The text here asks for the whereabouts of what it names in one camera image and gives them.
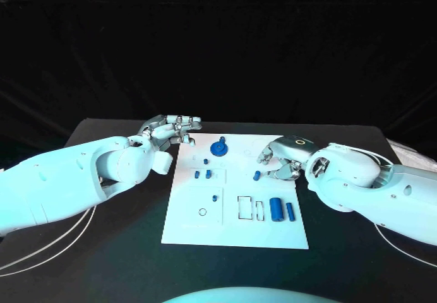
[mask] robotic hand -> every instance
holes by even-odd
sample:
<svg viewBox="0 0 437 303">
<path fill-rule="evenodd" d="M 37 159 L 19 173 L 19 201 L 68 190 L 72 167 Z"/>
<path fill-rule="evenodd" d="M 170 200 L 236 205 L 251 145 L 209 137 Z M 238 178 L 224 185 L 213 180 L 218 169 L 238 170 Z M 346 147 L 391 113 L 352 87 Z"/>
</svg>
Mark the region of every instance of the robotic hand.
<svg viewBox="0 0 437 303">
<path fill-rule="evenodd" d="M 264 148 L 258 163 L 277 157 L 283 167 L 267 177 L 296 180 L 304 170 L 307 188 L 337 211 L 358 211 L 375 224 L 437 245 L 437 173 L 394 165 L 381 155 L 330 143 L 319 149 L 297 136 Z"/>
<path fill-rule="evenodd" d="M 157 116 L 131 137 L 111 137 L 24 160 L 0 173 L 0 236 L 62 220 L 128 190 L 150 170 L 167 174 L 172 143 L 189 143 L 200 118 Z"/>
</svg>

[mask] blue tube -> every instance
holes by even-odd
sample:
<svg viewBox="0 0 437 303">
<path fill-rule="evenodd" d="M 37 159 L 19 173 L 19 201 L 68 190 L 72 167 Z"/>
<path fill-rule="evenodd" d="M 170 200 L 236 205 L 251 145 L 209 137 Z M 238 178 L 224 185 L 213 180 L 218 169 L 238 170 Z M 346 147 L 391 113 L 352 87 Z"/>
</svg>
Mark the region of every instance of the blue tube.
<svg viewBox="0 0 437 303">
<path fill-rule="evenodd" d="M 290 202 L 286 203 L 286 206 L 287 206 L 287 212 L 288 212 L 288 219 L 290 219 L 290 221 L 296 221 L 291 203 Z"/>
<path fill-rule="evenodd" d="M 260 180 L 260 176 L 261 176 L 261 173 L 260 173 L 260 170 L 257 170 L 252 179 L 254 179 L 255 181 L 258 181 L 258 180 Z"/>
<path fill-rule="evenodd" d="M 284 220 L 283 202 L 280 201 L 280 198 L 270 199 L 270 213 L 274 222 L 281 222 Z"/>
</svg>

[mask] white cable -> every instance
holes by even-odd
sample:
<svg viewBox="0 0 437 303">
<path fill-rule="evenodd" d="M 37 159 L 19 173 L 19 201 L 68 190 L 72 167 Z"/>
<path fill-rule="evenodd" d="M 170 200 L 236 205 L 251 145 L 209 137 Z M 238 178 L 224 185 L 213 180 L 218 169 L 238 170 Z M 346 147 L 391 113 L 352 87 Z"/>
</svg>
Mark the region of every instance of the white cable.
<svg viewBox="0 0 437 303">
<path fill-rule="evenodd" d="M 378 227 L 376 224 L 375 224 L 375 227 L 376 227 L 378 233 L 379 233 L 379 235 L 382 236 L 384 240 L 389 243 L 389 245 L 391 245 L 402 254 L 405 254 L 408 257 L 414 258 L 417 261 L 425 263 L 427 265 L 430 265 L 430 266 L 433 266 L 433 267 L 437 267 L 436 264 L 433 264 L 433 263 L 424 261 L 423 259 L 418 259 L 415 256 L 410 255 L 410 253 L 404 252 L 404 251 L 402 251 L 402 250 L 389 242 L 388 238 L 385 238 L 385 236 L 384 236 L 384 234 L 381 233 L 381 230 L 379 230 L 379 227 Z"/>
<path fill-rule="evenodd" d="M 56 257 L 68 250 L 68 248 L 71 248 L 71 246 L 75 244 L 75 241 L 81 238 L 81 235 L 84 234 L 84 232 L 85 232 L 85 230 L 86 230 L 86 228 L 88 228 L 88 225 L 89 225 L 91 220 L 92 220 L 94 212 L 95 212 L 95 207 L 97 207 L 97 206 L 94 206 L 94 208 L 92 208 L 92 213 L 91 213 L 91 216 L 89 216 L 86 225 L 85 225 L 85 227 L 84 227 L 84 229 L 82 229 L 82 232 L 79 233 L 79 236 L 75 238 L 75 240 L 69 243 L 68 247 L 66 247 L 55 256 L 52 256 L 50 258 L 48 258 L 48 259 L 46 259 L 43 262 L 40 262 L 39 264 L 36 264 L 36 265 L 33 265 L 33 266 L 24 268 L 23 270 L 14 271 L 13 273 L 7 273 L 7 274 L 4 274 L 4 275 L 0 275 L 0 277 L 14 275 L 16 273 L 22 273 L 23 271 L 30 270 L 32 268 L 40 266 L 43 263 L 49 262 L 53 258 L 56 258 Z"/>
<path fill-rule="evenodd" d="M 3 267 L 0 267 L 0 270 L 3 270 L 4 268 L 13 266 L 16 263 L 20 263 L 23 260 L 29 259 L 30 257 L 33 257 L 36 254 L 39 254 L 43 250 L 46 250 L 69 233 L 71 231 L 75 229 L 75 227 L 79 225 L 79 223 L 82 222 L 85 215 L 88 214 L 89 209 L 86 209 L 86 212 L 82 215 L 82 218 L 78 220 L 78 222 L 75 223 L 75 225 L 71 227 L 71 229 L 65 232 L 65 234 L 52 242 L 49 243 L 43 248 L 40 248 L 36 252 L 30 253 L 26 257 L 22 257 L 22 259 L 16 260 L 14 262 L 10 262 L 9 264 L 3 265 Z"/>
</svg>

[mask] white paper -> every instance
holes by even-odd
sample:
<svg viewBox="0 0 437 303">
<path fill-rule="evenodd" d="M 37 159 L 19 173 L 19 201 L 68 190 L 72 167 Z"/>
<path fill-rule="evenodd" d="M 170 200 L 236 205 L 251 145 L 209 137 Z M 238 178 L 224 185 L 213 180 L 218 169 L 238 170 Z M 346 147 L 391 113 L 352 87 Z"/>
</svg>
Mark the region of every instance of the white paper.
<svg viewBox="0 0 437 303">
<path fill-rule="evenodd" d="M 226 139 L 228 153 L 216 157 L 211 154 L 211 145 L 221 136 Z M 196 146 L 179 146 L 161 243 L 309 248 L 296 184 L 262 176 L 262 173 L 281 167 L 277 160 L 271 160 L 268 165 L 255 161 L 267 144 L 278 137 L 192 134 Z M 206 178 L 206 170 L 211 170 L 211 179 Z M 257 170 L 261 171 L 261 178 L 254 181 Z M 244 218 L 238 218 L 238 197 L 249 197 L 244 198 Z M 283 201 L 286 219 L 281 222 L 271 220 L 271 198 L 280 198 Z M 294 222 L 288 220 L 287 202 L 293 205 Z"/>
</svg>

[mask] small blue part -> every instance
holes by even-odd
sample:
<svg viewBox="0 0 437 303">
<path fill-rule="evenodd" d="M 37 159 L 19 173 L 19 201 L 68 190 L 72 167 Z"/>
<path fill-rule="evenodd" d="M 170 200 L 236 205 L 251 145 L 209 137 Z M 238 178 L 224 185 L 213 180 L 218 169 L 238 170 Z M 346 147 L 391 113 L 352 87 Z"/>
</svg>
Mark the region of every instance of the small blue part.
<svg viewBox="0 0 437 303">
<path fill-rule="evenodd" d="M 287 212 L 288 212 L 288 219 L 290 219 L 290 221 L 296 221 L 291 203 L 290 202 L 286 203 L 286 206 L 287 206 Z"/>
<path fill-rule="evenodd" d="M 270 213 L 274 222 L 281 222 L 284 220 L 283 202 L 280 201 L 280 198 L 270 199 Z"/>
<path fill-rule="evenodd" d="M 255 181 L 258 181 L 258 180 L 260 180 L 260 176 L 261 176 L 261 173 L 260 173 L 260 170 L 257 170 L 252 179 L 254 179 Z"/>
<path fill-rule="evenodd" d="M 228 153 L 228 145 L 225 144 L 225 137 L 221 137 L 221 140 L 212 143 L 211 153 L 221 157 Z"/>
</svg>

